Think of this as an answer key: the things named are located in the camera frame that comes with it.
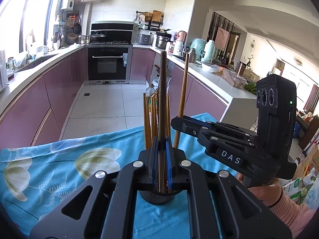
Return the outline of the pink sleeve right forearm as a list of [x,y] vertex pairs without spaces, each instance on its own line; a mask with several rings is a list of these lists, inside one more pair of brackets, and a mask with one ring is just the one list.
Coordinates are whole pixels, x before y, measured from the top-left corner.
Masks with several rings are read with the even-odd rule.
[[301,235],[316,213],[316,210],[310,209],[307,204],[297,205],[283,190],[280,198],[269,208],[272,213],[289,227],[292,238],[297,238]]

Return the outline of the person's right hand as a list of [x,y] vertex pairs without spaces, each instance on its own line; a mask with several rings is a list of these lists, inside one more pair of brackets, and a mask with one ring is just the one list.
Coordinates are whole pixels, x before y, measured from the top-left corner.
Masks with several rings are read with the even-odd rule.
[[250,187],[248,190],[269,208],[278,203],[283,193],[278,178],[274,178],[269,185]]

